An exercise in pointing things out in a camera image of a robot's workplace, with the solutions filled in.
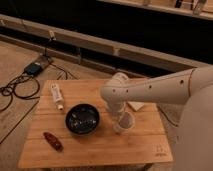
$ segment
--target power strip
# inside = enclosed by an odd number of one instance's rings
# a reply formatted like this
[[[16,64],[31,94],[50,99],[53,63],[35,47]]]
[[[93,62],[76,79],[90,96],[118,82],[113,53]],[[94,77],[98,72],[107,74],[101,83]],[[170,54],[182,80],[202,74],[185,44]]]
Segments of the power strip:
[[[24,73],[35,77],[40,74],[45,68],[47,68],[52,62],[52,58],[41,55],[35,61],[24,68]]]

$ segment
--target white tube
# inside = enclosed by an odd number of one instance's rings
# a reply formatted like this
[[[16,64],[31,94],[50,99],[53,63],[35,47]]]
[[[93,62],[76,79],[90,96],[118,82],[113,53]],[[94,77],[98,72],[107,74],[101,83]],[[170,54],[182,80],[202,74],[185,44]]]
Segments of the white tube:
[[[53,102],[56,104],[58,110],[63,110],[64,108],[64,99],[61,95],[59,85],[54,83],[51,84],[50,90],[53,96]]]

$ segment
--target tube cap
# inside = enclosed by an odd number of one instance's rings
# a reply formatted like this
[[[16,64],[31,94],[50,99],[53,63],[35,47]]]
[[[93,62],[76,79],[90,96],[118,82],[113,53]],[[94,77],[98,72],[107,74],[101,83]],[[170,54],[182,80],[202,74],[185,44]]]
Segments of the tube cap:
[[[61,105],[61,104],[59,104],[59,105],[58,105],[58,110],[63,110],[63,109],[64,109],[64,106]]]

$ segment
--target power cord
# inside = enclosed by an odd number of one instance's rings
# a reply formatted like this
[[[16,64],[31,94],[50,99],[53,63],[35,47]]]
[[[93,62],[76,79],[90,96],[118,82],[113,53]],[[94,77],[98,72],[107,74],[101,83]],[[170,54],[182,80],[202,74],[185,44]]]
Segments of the power cord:
[[[164,115],[164,117],[166,118],[166,120],[174,127],[178,127],[179,125],[175,122],[173,122],[168,115],[163,111],[163,109],[160,106],[157,106],[158,109],[160,110],[160,112]]]
[[[30,95],[22,96],[17,93],[16,88],[24,84],[28,81],[33,81],[36,84],[36,89],[34,92],[32,92]],[[40,90],[40,83],[38,80],[30,75],[27,75],[25,73],[22,73],[20,76],[15,77],[12,79],[6,86],[0,87],[0,95],[3,97],[9,97],[10,100],[7,105],[4,107],[0,108],[0,112],[5,111],[8,109],[8,107],[12,104],[14,96],[22,99],[22,100],[33,100],[33,99],[38,99],[39,97],[34,97]]]
[[[71,78],[78,79],[78,77],[76,77],[75,75],[73,75],[70,71],[62,68],[61,66],[57,66],[57,65],[54,65],[54,64],[50,64],[50,65],[53,66],[53,67],[55,67],[55,68],[57,68],[57,69],[59,69],[59,70],[61,70],[61,71],[63,71],[64,74],[65,74],[65,79],[66,80],[68,79],[69,76],[71,76]]]

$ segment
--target floor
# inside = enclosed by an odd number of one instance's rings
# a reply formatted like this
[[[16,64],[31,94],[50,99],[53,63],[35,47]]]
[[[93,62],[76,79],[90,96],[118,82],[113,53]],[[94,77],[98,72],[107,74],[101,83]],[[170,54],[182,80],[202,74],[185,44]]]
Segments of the floor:
[[[38,57],[38,53],[27,50],[12,44],[0,41],[0,87],[6,85],[11,79],[23,72],[23,68]],[[92,78],[110,78],[111,75],[73,64],[62,59],[53,58],[54,64],[63,66],[69,70],[78,79]],[[57,79],[63,75],[62,71],[49,66],[37,78],[42,85],[47,79]],[[18,88],[18,93],[29,93],[34,89],[31,83]],[[0,96],[0,108],[8,99]],[[31,123],[33,113],[36,109],[37,100],[23,101],[14,98],[10,108],[0,113],[0,168],[1,171],[20,171],[17,163],[21,150]],[[182,106],[158,104],[161,110],[166,113],[174,122],[179,121]],[[162,121],[165,126],[171,149],[176,141],[176,128],[173,127],[162,115]],[[154,164],[149,171],[171,171],[171,163]],[[117,167],[90,167],[75,169],[52,169],[52,170],[77,170],[77,171],[94,171],[94,170],[125,170],[137,171],[142,166],[117,166]]]

